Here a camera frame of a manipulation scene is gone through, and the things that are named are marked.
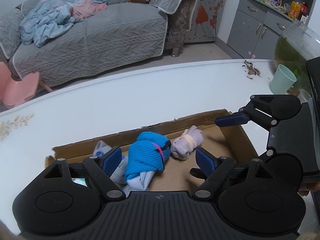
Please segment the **brown cardboard tray box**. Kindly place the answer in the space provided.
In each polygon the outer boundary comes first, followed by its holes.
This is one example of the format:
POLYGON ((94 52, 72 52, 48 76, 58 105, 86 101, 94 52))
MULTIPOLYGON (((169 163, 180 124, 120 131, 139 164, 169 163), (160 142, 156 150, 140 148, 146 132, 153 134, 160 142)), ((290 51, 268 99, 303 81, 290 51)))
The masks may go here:
MULTIPOLYGON (((258 157, 241 126, 223 128, 216 126, 215 119, 225 115, 228 115, 228 111, 225 109, 202 112, 139 129, 56 146, 53 148, 54 154, 46 157, 45 166, 48 167, 57 158, 65 158, 69 163, 79 163, 93 154, 99 141, 103 141, 111 147, 120 147, 122 154, 126 156, 129 147, 136 141, 140 133, 154 132, 174 141, 191 126, 196 126, 201 130, 202 148, 217 158, 229 157, 236 163, 248 163, 251 159, 258 157)), ((192 152, 187 160, 173 157, 164 159, 164 150, 160 146, 161 143, 153 142, 151 144, 153 152, 143 154, 140 158, 141 160, 153 158, 161 167, 161 170, 156 172, 150 181, 148 189, 150 191, 195 191, 203 183, 202 179, 195 178, 189 173, 191 168, 198 167, 196 154, 192 152)))

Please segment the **lavender cloth beige tie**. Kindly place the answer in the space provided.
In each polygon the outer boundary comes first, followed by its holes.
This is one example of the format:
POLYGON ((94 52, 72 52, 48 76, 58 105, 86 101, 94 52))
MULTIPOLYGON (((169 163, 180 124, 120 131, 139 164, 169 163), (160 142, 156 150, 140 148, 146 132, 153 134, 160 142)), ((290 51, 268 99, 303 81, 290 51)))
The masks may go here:
POLYGON ((171 143, 171 155, 182 161, 188 160, 191 152, 200 147, 203 142, 202 131, 193 125, 171 143))

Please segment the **blue sock pink band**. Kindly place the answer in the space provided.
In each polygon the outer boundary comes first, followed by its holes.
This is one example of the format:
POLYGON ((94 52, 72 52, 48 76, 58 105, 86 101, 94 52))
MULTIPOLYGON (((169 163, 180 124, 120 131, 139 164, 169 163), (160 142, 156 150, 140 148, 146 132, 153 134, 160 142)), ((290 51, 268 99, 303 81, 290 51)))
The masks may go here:
POLYGON ((156 172, 163 172, 171 151, 170 140, 158 133, 142 132, 130 145, 124 173, 126 191, 145 191, 156 172))

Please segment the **grey blue patterned sock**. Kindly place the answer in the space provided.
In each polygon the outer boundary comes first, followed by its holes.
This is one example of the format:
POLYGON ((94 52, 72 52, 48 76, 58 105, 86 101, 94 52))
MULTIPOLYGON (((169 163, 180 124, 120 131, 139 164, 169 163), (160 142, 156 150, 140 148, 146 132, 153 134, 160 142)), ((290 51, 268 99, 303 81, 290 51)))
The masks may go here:
POLYGON ((99 158, 99 166, 113 182, 119 185, 126 184, 124 173, 128 159, 123 156, 120 147, 111 147, 101 140, 96 144, 93 156, 99 158))

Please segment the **mint green plastic cup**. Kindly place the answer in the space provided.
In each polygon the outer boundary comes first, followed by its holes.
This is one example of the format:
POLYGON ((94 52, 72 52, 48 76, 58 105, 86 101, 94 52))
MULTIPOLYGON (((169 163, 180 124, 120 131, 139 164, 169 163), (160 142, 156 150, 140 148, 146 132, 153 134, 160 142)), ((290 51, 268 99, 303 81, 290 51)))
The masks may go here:
POLYGON ((273 94, 286 94, 296 81, 295 74, 285 65, 279 64, 270 83, 270 90, 273 94))

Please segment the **scattered seed shells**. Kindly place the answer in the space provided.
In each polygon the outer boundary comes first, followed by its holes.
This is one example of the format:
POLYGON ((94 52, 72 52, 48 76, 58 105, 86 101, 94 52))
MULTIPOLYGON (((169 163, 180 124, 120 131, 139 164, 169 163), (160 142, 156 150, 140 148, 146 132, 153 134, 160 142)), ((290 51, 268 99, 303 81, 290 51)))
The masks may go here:
POLYGON ((242 67, 245 68, 245 72, 247 73, 247 78, 253 80, 254 76, 260 76, 261 71, 254 66, 254 64, 250 61, 245 60, 242 67))

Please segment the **glass fish bowl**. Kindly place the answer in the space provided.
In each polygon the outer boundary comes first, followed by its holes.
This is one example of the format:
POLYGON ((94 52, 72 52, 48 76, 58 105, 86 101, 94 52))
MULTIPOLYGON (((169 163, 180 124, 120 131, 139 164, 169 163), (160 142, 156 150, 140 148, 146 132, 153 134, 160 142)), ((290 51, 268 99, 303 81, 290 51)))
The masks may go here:
POLYGON ((285 65, 297 81, 289 92, 298 96, 301 90, 311 94, 306 62, 319 57, 319 35, 304 23, 295 20, 281 34, 275 51, 275 60, 285 65))

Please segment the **grey cabinet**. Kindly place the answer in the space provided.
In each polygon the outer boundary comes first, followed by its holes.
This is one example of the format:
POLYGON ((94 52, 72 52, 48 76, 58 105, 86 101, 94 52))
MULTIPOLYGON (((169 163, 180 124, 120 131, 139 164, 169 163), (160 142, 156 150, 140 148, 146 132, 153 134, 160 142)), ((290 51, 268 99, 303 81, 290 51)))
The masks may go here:
POLYGON ((256 0, 240 0, 227 45, 244 59, 274 59, 280 35, 293 20, 256 0))

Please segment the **orange drink bottle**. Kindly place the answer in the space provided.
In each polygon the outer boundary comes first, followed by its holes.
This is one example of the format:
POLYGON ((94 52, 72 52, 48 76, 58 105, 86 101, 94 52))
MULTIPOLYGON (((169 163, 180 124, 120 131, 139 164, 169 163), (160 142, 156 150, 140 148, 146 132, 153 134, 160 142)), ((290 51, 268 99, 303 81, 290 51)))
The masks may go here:
POLYGON ((288 12, 289 18, 295 20, 298 18, 301 8, 302 8, 303 0, 293 0, 288 12))

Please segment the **pink plastic stool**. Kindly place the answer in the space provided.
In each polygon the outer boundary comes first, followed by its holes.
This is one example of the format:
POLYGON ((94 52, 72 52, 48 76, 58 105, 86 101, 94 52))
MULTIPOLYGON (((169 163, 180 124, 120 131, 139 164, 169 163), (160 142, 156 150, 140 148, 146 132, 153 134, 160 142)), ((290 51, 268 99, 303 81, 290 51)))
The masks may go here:
POLYGON ((11 77, 11 71, 1 62, 1 103, 13 108, 32 99, 40 80, 39 72, 25 76, 21 81, 11 77))

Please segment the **decorated fridge door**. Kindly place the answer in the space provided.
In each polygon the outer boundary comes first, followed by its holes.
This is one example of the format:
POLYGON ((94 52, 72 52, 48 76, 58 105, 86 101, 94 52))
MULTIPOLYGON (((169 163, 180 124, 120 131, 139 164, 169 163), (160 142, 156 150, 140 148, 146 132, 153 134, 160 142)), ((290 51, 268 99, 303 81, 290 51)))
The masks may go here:
POLYGON ((226 0, 197 0, 185 43, 215 42, 226 0))

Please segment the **grey quilted sofa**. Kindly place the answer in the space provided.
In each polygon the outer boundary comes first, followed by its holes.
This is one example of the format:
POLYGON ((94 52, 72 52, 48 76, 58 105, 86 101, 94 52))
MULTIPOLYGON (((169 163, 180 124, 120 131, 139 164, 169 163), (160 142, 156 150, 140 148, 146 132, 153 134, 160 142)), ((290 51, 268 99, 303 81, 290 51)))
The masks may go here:
POLYGON ((73 25, 65 34, 38 48, 21 41, 20 23, 40 0, 27 0, 1 15, 1 60, 12 75, 23 79, 39 72, 49 87, 73 79, 159 57, 166 49, 180 48, 184 31, 191 28, 197 0, 108 0, 105 10, 73 25), (185 10, 183 31, 172 27, 178 10, 185 10))

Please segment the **light blue blanket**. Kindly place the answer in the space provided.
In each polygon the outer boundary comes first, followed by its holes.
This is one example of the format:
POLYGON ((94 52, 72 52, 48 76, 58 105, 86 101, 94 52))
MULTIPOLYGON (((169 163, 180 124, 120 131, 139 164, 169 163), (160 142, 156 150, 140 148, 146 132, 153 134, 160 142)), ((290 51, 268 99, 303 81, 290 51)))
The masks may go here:
POLYGON ((108 0, 40 0, 20 23, 21 41, 40 48, 107 5, 108 0))

